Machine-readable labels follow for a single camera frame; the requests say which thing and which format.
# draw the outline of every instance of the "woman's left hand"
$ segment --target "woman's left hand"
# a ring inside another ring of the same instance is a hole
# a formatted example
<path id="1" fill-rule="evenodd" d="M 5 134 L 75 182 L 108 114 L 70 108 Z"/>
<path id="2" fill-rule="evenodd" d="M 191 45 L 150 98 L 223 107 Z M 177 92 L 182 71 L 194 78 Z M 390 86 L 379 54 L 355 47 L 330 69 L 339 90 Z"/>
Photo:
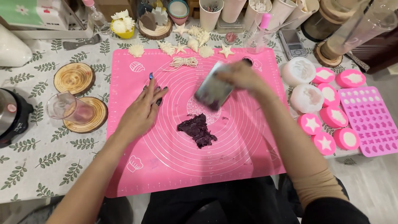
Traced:
<path id="1" fill-rule="evenodd" d="M 168 88 L 154 87 L 155 78 L 149 81 L 137 99 L 126 109 L 115 135 L 122 136 L 128 143 L 144 134 L 154 123 L 158 115 L 158 109 L 162 103 L 162 97 L 168 92 Z"/>

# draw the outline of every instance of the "pink ice cube tray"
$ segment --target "pink ice cube tray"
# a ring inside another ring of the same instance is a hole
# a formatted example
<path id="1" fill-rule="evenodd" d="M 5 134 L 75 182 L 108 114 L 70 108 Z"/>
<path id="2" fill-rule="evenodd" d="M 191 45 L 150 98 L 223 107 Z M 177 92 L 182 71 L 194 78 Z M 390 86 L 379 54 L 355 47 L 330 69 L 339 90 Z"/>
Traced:
<path id="1" fill-rule="evenodd" d="M 366 157 L 398 152 L 398 130 L 376 87 L 338 90 L 349 124 L 356 130 Z"/>

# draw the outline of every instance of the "table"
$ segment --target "table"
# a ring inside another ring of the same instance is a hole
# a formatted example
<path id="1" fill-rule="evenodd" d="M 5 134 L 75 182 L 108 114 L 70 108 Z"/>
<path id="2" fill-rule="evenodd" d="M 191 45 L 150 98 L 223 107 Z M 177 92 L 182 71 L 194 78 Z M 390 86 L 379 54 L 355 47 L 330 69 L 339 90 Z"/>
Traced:
<path id="1" fill-rule="evenodd" d="M 199 25 L 199 20 L 190 19 L 187 27 L 191 25 Z M 246 34 L 239 34 L 233 47 L 243 47 Z M 307 51 L 307 58 L 316 67 L 320 67 L 312 51 L 315 43 L 306 39 L 301 32 L 299 35 Z M 224 36 L 212 32 L 207 45 L 220 48 Z M 101 37 L 102 42 L 99 44 L 86 45 L 71 51 L 63 49 L 63 41 L 85 40 L 27 40 L 26 43 L 33 52 L 33 59 L 19 68 L 0 67 L 2 88 L 20 94 L 35 109 L 29 117 L 29 129 L 13 140 L 13 145 L 0 149 L 0 203 L 66 194 L 105 144 L 106 123 L 90 134 L 78 134 L 66 129 L 61 120 L 50 119 L 45 112 L 47 101 L 58 92 L 53 85 L 54 74 L 63 65 L 71 62 L 90 65 L 96 73 L 96 81 L 94 86 L 80 97 L 93 96 L 108 104 L 113 50 L 126 49 L 133 43 L 141 43 L 147 49 L 158 48 L 155 41 L 141 36 L 137 29 L 134 36 L 128 40 L 120 39 L 114 33 Z M 171 33 L 162 41 L 184 45 L 187 40 L 186 33 L 183 37 Z M 278 65 L 287 62 L 278 36 L 273 37 L 268 46 L 274 50 Z M 359 70 L 347 57 L 343 58 L 340 66 L 332 70 L 338 74 L 345 69 Z M 340 88 L 335 82 L 331 85 Z M 286 84 L 284 88 L 289 97 L 293 88 Z M 293 118 L 298 116 L 292 109 L 291 114 Z M 328 133 L 334 131 L 325 124 L 323 128 L 323 131 Z M 326 158 L 358 153 L 359 150 L 337 149 L 334 155 Z"/>

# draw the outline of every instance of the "yellow cup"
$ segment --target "yellow cup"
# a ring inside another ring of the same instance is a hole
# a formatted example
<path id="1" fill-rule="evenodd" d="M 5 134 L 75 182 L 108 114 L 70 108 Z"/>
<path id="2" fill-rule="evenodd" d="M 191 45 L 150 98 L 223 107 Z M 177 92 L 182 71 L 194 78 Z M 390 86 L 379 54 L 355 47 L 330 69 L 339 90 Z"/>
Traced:
<path id="1" fill-rule="evenodd" d="M 131 30 L 131 32 L 125 32 L 125 33 L 117 33 L 117 32 L 115 32 L 115 31 L 113 30 L 113 27 L 112 27 L 114 21 L 115 21 L 115 20 L 112 20 L 112 22 L 111 22 L 111 30 L 112 30 L 115 34 L 117 34 L 119 37 L 121 37 L 121 38 L 123 38 L 123 39 L 129 39 L 129 38 L 131 38 L 131 37 L 134 35 L 134 28 L 135 28 L 135 26 L 133 26 L 133 29 Z"/>

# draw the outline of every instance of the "white cotton cord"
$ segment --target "white cotton cord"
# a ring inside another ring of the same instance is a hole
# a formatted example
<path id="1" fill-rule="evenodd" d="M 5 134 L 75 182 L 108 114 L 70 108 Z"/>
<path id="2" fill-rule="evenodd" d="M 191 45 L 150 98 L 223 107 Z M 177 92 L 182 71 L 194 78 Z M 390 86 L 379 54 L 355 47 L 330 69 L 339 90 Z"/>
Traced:
<path id="1" fill-rule="evenodd" d="M 174 70 L 165 70 L 163 69 L 164 72 L 174 72 L 181 66 L 186 65 L 190 66 L 192 68 L 196 68 L 198 65 L 198 61 L 196 60 L 195 57 L 187 57 L 187 58 L 182 58 L 182 57 L 173 57 L 173 62 L 170 63 L 170 67 L 174 67 Z"/>

